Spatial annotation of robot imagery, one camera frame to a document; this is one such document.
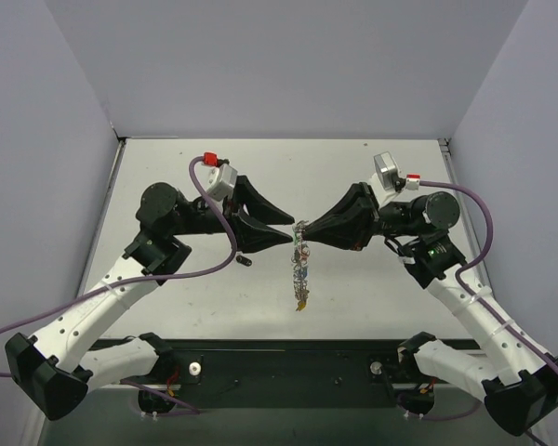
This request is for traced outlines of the key with black tag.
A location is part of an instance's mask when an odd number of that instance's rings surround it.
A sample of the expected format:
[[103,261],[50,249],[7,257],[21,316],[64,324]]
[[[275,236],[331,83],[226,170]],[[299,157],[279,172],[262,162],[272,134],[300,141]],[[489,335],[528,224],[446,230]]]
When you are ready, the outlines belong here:
[[246,256],[242,256],[242,255],[238,255],[235,257],[235,261],[240,264],[243,265],[245,267],[251,267],[253,262],[251,259],[247,258]]

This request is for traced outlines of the steel key organiser ring disc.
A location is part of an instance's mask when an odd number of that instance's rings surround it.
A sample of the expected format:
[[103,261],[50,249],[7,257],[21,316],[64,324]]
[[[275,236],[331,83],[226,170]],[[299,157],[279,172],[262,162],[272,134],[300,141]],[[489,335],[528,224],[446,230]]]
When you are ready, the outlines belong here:
[[294,296],[297,302],[299,300],[308,301],[309,292],[310,292],[308,289],[308,277],[307,277],[306,284],[301,283],[299,281],[299,271],[301,269],[308,269],[310,247],[308,246],[307,242],[303,238],[303,232],[305,230],[305,227],[308,225],[308,223],[309,223],[308,220],[301,220],[292,227],[293,234],[294,232],[299,234],[298,244],[294,244],[294,235],[293,235],[293,254],[291,257]]

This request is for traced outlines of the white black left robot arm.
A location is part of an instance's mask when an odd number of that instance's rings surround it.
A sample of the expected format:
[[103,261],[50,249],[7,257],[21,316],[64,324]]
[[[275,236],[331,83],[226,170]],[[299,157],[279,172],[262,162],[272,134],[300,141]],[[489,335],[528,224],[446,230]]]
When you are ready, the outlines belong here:
[[277,230],[294,218],[271,204],[239,176],[222,193],[221,214],[203,199],[187,200],[158,182],[142,194],[136,218],[139,233],[113,267],[56,320],[34,334],[14,334],[6,343],[13,381],[50,421],[72,412],[91,391],[121,379],[175,380],[187,367],[161,337],[140,334],[123,344],[96,350],[95,342],[127,310],[176,273],[192,249],[181,235],[231,229],[239,252],[256,253],[291,243]]

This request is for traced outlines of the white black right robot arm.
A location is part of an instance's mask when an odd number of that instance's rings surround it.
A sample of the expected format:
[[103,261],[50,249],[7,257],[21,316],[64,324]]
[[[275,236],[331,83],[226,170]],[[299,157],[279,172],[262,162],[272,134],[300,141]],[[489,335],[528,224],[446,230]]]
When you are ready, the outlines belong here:
[[[448,235],[460,217],[454,191],[473,199],[485,218],[485,244],[473,261]],[[558,356],[528,336],[476,277],[474,269],[493,241],[484,201],[460,185],[416,176],[390,189],[357,183],[302,231],[307,242],[348,251],[363,250],[374,236],[383,237],[406,272],[448,309],[485,354],[478,360],[421,332],[399,345],[401,370],[417,382],[433,378],[457,387],[482,402],[507,433],[529,435],[558,408]]]

